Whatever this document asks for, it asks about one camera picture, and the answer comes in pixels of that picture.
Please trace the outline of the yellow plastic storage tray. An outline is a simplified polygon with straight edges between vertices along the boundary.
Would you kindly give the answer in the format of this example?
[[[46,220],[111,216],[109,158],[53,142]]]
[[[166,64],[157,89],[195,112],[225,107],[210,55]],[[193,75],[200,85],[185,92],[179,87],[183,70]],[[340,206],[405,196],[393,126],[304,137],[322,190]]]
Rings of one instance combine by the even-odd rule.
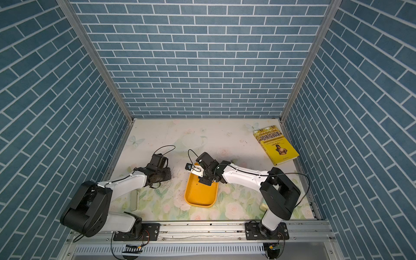
[[[201,184],[198,176],[190,173],[184,195],[188,204],[201,208],[210,208],[216,202],[217,194],[218,183],[212,183],[211,186]]]

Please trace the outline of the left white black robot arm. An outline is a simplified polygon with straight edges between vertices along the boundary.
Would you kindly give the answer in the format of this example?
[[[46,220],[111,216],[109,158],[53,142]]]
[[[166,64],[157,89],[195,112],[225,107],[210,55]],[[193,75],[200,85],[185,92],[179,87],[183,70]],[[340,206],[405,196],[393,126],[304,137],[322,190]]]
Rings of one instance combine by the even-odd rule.
[[[117,232],[123,239],[141,239],[142,218],[129,212],[110,212],[111,202],[131,191],[171,180],[168,165],[167,157],[155,153],[146,167],[137,167],[126,177],[82,183],[62,213],[60,223],[85,237]]]

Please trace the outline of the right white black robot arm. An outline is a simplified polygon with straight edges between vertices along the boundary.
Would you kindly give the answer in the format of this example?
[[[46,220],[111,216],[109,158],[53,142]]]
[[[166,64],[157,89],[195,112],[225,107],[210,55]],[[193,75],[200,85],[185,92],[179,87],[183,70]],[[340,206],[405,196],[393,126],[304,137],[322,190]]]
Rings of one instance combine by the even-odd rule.
[[[279,168],[257,171],[239,167],[230,161],[218,162],[208,153],[202,153],[196,163],[186,164],[185,169],[196,175],[201,184],[236,184],[259,192],[268,209],[257,229],[264,239],[279,239],[284,236],[278,232],[282,221],[291,219],[301,196],[300,189]]]

